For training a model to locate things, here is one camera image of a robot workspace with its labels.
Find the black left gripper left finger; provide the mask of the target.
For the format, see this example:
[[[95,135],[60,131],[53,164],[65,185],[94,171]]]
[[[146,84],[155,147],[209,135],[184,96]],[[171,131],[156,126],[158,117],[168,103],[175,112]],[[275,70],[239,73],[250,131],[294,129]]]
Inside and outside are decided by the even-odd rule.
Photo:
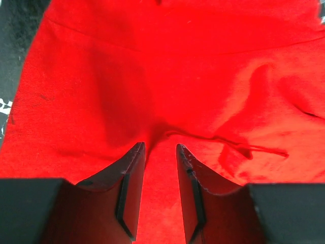
[[[63,181],[41,243],[132,243],[136,240],[145,144],[76,185]]]

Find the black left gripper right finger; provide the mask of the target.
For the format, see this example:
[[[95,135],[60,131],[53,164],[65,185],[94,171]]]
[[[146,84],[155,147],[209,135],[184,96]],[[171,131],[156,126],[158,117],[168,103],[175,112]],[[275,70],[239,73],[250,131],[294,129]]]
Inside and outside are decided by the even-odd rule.
[[[240,186],[176,147],[186,243],[266,243],[248,186]]]

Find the red t shirt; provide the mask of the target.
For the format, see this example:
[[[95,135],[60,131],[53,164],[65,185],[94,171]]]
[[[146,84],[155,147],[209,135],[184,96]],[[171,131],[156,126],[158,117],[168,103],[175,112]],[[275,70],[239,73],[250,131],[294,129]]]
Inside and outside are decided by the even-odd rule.
[[[145,142],[137,243],[185,243],[181,143],[223,177],[324,182],[320,1],[52,1],[2,178],[77,183]]]

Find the black marbled table mat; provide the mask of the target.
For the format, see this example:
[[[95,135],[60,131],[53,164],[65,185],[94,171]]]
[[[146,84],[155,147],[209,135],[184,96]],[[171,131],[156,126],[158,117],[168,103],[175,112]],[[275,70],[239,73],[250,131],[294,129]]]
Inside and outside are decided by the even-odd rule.
[[[1,1],[1,141],[22,66],[49,0]]]

